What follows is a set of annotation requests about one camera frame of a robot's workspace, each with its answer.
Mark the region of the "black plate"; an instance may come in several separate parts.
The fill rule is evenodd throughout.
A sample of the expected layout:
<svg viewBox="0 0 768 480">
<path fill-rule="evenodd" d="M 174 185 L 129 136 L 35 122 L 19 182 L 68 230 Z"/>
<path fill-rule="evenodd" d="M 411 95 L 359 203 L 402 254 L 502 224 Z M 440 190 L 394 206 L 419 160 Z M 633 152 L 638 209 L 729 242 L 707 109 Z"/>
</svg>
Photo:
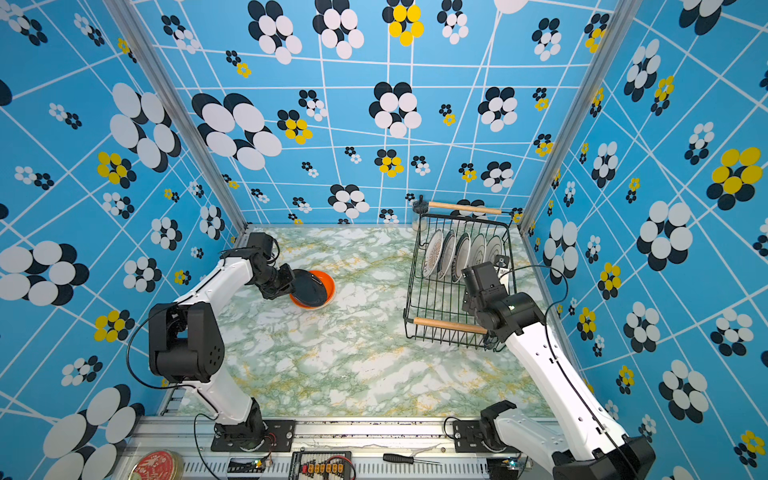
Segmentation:
<svg viewBox="0 0 768 480">
<path fill-rule="evenodd" d="M 319 308 L 327 302 L 327 289 L 317 275 L 303 269 L 296 269 L 293 273 L 294 292 L 291 294 L 291 298 L 297 305 L 306 308 Z"/>
</svg>

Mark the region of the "orange plate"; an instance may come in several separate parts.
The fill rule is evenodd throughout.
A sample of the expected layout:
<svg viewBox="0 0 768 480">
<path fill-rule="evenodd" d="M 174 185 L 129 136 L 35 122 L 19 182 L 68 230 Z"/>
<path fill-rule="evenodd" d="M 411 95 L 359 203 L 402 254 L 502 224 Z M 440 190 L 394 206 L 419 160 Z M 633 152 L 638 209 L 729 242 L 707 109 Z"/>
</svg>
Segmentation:
<svg viewBox="0 0 768 480">
<path fill-rule="evenodd" d="M 295 269 L 292 302 L 303 309 L 318 309 L 328 304 L 335 295 L 333 278 L 319 270 Z"/>
</svg>

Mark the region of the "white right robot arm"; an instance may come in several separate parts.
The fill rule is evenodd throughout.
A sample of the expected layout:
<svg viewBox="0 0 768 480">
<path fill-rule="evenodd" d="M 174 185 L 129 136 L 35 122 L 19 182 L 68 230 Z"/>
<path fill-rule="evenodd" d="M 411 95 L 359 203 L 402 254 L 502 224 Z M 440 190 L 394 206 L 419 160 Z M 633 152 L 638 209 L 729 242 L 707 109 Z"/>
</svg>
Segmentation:
<svg viewBox="0 0 768 480">
<path fill-rule="evenodd" d="M 526 293 L 511 293 L 490 262 L 462 272 L 462 308 L 503 342 L 534 381 L 561 428 L 555 433 L 509 401 L 480 414 L 480 428 L 493 450 L 512 447 L 555 479 L 644 479 L 656 455 L 644 436 L 629 436 L 577 374 Z"/>
</svg>

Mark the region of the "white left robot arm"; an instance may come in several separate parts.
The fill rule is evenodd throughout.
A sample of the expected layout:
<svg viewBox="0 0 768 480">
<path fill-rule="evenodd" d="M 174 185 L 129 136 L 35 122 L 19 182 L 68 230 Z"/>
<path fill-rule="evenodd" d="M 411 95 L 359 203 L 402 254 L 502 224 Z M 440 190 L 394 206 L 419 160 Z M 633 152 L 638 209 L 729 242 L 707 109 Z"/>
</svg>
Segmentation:
<svg viewBox="0 0 768 480">
<path fill-rule="evenodd" d="M 189 293 L 153 306 L 148 317 L 150 371 L 190 390 L 213 415 L 216 435 L 243 450 L 262 444 L 267 427 L 258 402 L 225 366 L 217 316 L 245 286 L 257 287 L 267 300 L 292 293 L 295 276 L 288 265 L 276 265 L 278 257 L 272 236 L 250 233 L 243 247 L 222 252 L 214 270 Z"/>
</svg>

